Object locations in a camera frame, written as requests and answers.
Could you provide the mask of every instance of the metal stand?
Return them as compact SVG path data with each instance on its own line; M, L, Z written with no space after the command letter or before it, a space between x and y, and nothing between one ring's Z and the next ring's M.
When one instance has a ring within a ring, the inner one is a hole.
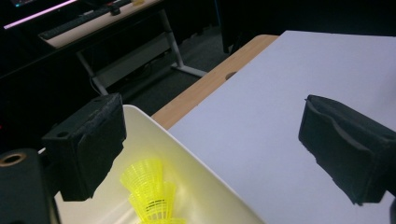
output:
M206 74L206 72L184 65L183 59L181 58L180 51L178 49L177 42L175 40L175 36L174 36L172 28L169 24L169 20L166 16L165 10L161 9L159 11L159 14L161 17L161 21L163 23L163 29L165 32L167 44L171 48L172 54L174 55L174 58L176 61L175 63L173 63L171 65L171 67L175 68L176 70L179 70L181 72L187 73L187 74L191 74L191 75L194 75L197 77L203 77ZM109 84L101 82L100 78L98 78L98 74L93 72L92 68L90 67L88 62L85 60L81 51L77 52L76 54L77 54L79 61L82 63L84 68L87 70L88 75L92 79L93 84L96 86L96 88L99 90L99 92L102 95L108 95L106 87L109 86Z

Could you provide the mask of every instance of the pink light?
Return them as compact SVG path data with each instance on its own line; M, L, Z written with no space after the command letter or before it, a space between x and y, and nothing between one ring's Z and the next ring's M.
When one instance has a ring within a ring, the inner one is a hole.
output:
M37 18L37 17L39 17L39 16L42 16L42 15L44 15L44 14L46 14L46 13L49 13L49 12L51 12L51 11L53 11L53 10L56 10L56 9L60 8L60 7L67 6L67 5L69 5L69 4L71 4L71 3L74 3L74 2L76 2L76 1L77 1L77 0L68 0L67 2L61 3L61 4L59 4L59 5L55 6L55 7L50 7L50 8L48 8L48 9L46 9L46 10L37 12L36 14L34 14L34 15L32 15L32 16L29 16L29 17L26 17L26 18L21 19L21 20L19 20L19 21L14 21L14 22L12 22L12 23L10 23L10 24L8 24L8 25L5 25L5 26L4 26L4 29L9 29L9 28L11 28L11 27L17 26L17 25L19 25L19 24L21 24L21 23L24 23L24 22L26 22L26 21L32 20L32 19L34 19L34 18Z

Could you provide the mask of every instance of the white tabletop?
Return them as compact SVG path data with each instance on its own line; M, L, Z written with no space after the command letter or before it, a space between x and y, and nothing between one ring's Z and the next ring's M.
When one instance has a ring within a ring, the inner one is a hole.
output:
M299 142L308 94L396 130L396 38L288 31L170 133L268 224L389 223L391 194L352 204Z

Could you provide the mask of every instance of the wooden table edge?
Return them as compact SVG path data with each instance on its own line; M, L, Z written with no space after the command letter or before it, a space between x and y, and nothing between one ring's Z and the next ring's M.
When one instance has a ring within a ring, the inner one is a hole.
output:
M157 111L152 118L165 129L171 128L208 95L221 86L232 74L244 67L277 38L277 35L257 35L244 47Z

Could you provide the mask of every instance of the dark floor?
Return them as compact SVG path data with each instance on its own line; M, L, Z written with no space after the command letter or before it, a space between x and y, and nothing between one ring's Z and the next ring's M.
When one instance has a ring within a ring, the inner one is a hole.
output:
M223 52L217 26L183 41L179 50L185 65L206 72L229 56ZM166 52L108 90L120 92L125 105L136 105L152 115L199 79L171 68L174 62L172 54Z

